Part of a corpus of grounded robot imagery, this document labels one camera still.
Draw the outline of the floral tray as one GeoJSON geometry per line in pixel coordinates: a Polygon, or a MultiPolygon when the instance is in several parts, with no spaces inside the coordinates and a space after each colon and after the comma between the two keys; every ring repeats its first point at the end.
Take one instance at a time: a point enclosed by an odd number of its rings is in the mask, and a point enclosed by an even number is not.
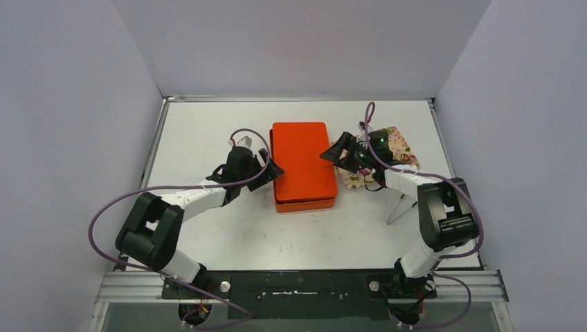
{"type": "MultiPolygon", "coordinates": [[[[411,147],[398,128],[387,127],[381,129],[381,131],[388,134],[388,147],[393,154],[394,160],[411,165],[417,169],[421,168],[421,164],[416,155],[413,153],[411,147]]],[[[336,167],[335,170],[347,190],[358,190],[367,187],[368,190],[374,191],[378,188],[376,180],[369,174],[363,175],[361,172],[352,173],[338,167],[336,167]]]]}

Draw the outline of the metal tongs with black tips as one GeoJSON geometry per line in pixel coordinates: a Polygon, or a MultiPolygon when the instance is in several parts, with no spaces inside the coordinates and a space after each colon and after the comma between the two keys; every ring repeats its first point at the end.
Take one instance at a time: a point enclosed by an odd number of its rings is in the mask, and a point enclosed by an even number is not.
{"type": "Polygon", "coordinates": [[[406,194],[401,194],[399,196],[398,201],[392,208],[390,216],[386,221],[386,225],[392,225],[394,222],[402,218],[405,214],[410,212],[411,210],[417,207],[418,202],[407,196],[406,194]]]}

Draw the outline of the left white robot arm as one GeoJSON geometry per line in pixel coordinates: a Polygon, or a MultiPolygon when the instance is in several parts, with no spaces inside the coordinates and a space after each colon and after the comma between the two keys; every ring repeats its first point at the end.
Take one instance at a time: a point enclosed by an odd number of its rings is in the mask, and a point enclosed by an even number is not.
{"type": "Polygon", "coordinates": [[[284,173],[267,150],[254,154],[248,147],[233,147],[226,162],[200,182],[198,189],[162,196],[140,194],[115,247],[150,270],[179,279],[183,292],[198,297],[206,291],[206,267],[177,248],[182,224],[207,210],[228,205],[243,187],[252,192],[284,173]]]}

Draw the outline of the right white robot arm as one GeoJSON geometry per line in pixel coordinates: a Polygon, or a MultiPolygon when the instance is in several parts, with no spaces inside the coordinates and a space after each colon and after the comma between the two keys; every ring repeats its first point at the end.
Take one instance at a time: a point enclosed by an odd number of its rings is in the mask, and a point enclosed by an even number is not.
{"type": "Polygon", "coordinates": [[[464,181],[421,172],[400,160],[390,150],[385,131],[359,137],[343,132],[320,158],[351,173],[367,171],[382,188],[397,190],[415,201],[420,238],[396,263],[400,272],[392,276],[391,283],[399,295],[416,291],[420,277],[429,275],[453,250],[481,235],[464,181]]]}

